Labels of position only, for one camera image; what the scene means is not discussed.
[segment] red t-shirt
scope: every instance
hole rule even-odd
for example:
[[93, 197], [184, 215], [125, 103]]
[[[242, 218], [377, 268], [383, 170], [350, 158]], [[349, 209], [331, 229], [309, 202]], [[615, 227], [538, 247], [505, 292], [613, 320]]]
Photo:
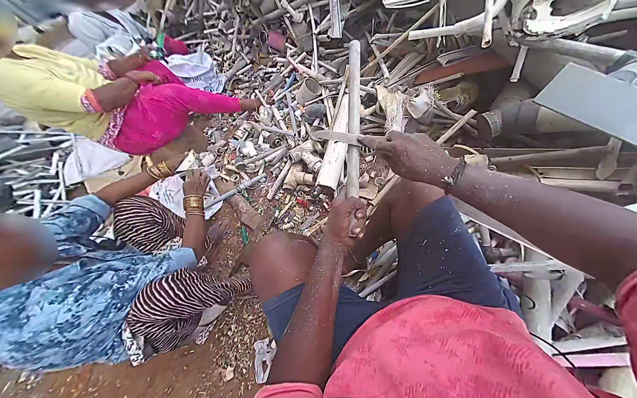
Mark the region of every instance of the red t-shirt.
[[[619, 287], [616, 306], [637, 379], [637, 271]], [[418, 296], [389, 305], [355, 332], [324, 392], [312, 384], [285, 383], [255, 395], [269, 397], [592, 398], [592, 393], [535, 344], [515, 313]]]

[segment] blue dress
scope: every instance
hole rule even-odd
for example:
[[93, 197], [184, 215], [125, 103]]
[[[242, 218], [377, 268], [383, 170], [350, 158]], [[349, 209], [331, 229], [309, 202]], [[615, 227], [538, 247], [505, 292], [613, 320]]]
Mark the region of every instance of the blue dress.
[[0, 291], [0, 365], [50, 371], [127, 360], [121, 331], [137, 293], [196, 265], [189, 248], [104, 249], [90, 236], [110, 213], [87, 195], [42, 220], [56, 236], [59, 261], [74, 263]]

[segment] knife blade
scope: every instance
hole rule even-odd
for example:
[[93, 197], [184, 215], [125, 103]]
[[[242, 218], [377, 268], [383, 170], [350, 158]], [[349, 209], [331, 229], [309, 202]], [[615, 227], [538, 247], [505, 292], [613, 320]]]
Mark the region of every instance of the knife blade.
[[318, 130], [318, 131], [310, 132], [309, 136], [313, 138], [314, 140], [331, 140], [331, 141], [345, 142], [346, 144], [357, 145], [359, 147], [362, 146], [362, 144], [360, 143], [360, 141], [358, 141], [358, 138], [371, 137], [377, 140], [385, 140], [385, 137], [380, 137], [380, 136], [355, 135], [355, 134], [348, 134], [346, 132], [338, 132], [338, 131], [332, 131], [332, 130]]

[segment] hand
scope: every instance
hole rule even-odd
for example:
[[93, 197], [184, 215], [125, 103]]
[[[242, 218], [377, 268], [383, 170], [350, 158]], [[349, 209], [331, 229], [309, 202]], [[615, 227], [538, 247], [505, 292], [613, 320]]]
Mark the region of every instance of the hand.
[[129, 71], [129, 72], [127, 72], [127, 74], [125, 76], [132, 78], [138, 84], [154, 84], [154, 85], [157, 85], [157, 84], [164, 83], [164, 81], [161, 80], [160, 77], [156, 76], [155, 73], [150, 72], [150, 71]]
[[[350, 215], [355, 215], [358, 221], [353, 226], [353, 232], [356, 238], [348, 236], [348, 228]], [[355, 239], [360, 239], [365, 235], [365, 218], [367, 209], [362, 200], [358, 198], [348, 198], [340, 203], [334, 203], [331, 212], [328, 214], [328, 222], [326, 222], [326, 234], [324, 237], [334, 244], [345, 247], [353, 247]]]
[[259, 98], [250, 98], [240, 100], [240, 109], [244, 112], [256, 112], [259, 111], [262, 106], [262, 102]]
[[199, 168], [189, 170], [186, 172], [186, 181], [183, 183], [183, 194], [203, 196], [208, 184], [210, 184], [208, 173]]
[[410, 181], [442, 187], [441, 179], [450, 176], [459, 164], [426, 134], [391, 133], [386, 141], [372, 137], [359, 140], [387, 160], [395, 174]]

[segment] blue shorts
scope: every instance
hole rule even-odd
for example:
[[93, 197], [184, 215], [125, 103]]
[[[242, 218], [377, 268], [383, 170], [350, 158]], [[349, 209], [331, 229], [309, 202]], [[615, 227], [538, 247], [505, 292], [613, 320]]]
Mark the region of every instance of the blue shorts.
[[[397, 300], [421, 294], [451, 297], [484, 307], [520, 313], [518, 298], [491, 272], [481, 249], [468, 233], [454, 201], [439, 198], [418, 211], [407, 237], [397, 243], [399, 267], [395, 300], [372, 302], [345, 284], [338, 294], [333, 334], [333, 360], [373, 314]], [[304, 285], [297, 285], [262, 305], [275, 339], [289, 325]]]

